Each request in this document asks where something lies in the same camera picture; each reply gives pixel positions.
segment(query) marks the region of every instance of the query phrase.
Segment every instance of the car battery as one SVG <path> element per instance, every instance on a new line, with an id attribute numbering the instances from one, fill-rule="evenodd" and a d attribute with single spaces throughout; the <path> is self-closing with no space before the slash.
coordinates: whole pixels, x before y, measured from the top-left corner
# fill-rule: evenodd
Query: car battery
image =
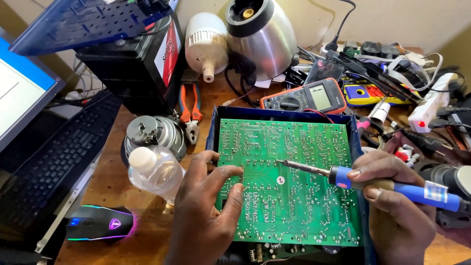
<path id="1" fill-rule="evenodd" d="M 137 37 L 76 48 L 77 58 L 133 114 L 172 114 L 187 67 L 184 34 L 175 13 Z"/>

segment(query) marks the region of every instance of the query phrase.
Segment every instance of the gaming mouse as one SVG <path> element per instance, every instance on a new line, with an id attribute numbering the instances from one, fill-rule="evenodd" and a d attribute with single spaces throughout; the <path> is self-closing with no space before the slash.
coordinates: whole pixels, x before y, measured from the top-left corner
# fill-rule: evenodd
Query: gaming mouse
<path id="1" fill-rule="evenodd" d="M 65 226 L 71 241 L 123 239 L 133 226 L 132 213 L 125 207 L 82 205 Z"/>

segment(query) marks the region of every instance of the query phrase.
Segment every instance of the keyboard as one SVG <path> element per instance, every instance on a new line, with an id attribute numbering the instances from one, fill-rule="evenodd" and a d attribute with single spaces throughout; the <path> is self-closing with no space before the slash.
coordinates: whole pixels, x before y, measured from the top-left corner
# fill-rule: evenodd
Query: keyboard
<path id="1" fill-rule="evenodd" d="M 7 180 L 0 239 L 22 241 L 38 232 L 103 148 L 120 106 L 110 92 L 97 93 Z"/>

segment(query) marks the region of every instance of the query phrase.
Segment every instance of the red wire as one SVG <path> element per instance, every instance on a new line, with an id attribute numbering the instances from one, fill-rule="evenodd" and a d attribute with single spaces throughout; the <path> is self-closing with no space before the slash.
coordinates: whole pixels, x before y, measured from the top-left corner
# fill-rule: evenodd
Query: red wire
<path id="1" fill-rule="evenodd" d="M 312 111 L 312 112 L 315 112 L 315 113 L 317 113 L 317 114 L 321 115 L 322 117 L 324 117 L 324 118 L 328 119 L 330 123 L 332 123 L 332 124 L 334 124 L 334 123 L 335 123 L 335 122 L 333 122 L 333 120 L 331 120 L 329 117 L 327 117 L 327 115 L 326 115 L 324 112 L 322 112 L 322 111 L 318 111 L 318 110 L 311 109 L 311 108 L 307 108 L 307 109 L 303 110 L 303 112 L 306 112 L 306 111 Z"/>

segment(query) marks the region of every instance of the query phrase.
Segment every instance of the hand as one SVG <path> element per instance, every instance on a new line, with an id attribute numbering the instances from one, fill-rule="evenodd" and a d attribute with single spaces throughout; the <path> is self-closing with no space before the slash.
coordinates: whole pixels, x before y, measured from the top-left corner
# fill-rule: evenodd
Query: hand
<path id="1" fill-rule="evenodd" d="M 394 156 L 374 151 L 361 156 L 348 173 L 353 182 L 391 178 L 423 187 L 417 173 Z M 370 203 L 369 229 L 381 265 L 423 264 L 425 249 L 435 238 L 436 208 L 411 202 L 404 195 L 367 186 L 363 195 Z"/>
<path id="2" fill-rule="evenodd" d="M 170 249 L 166 265 L 212 265 L 234 239 L 242 211 L 244 186 L 235 184 L 219 212 L 216 196 L 231 176 L 242 175 L 237 166 L 220 166 L 208 176 L 207 163 L 217 161 L 219 154 L 204 151 L 190 163 L 175 198 Z"/>

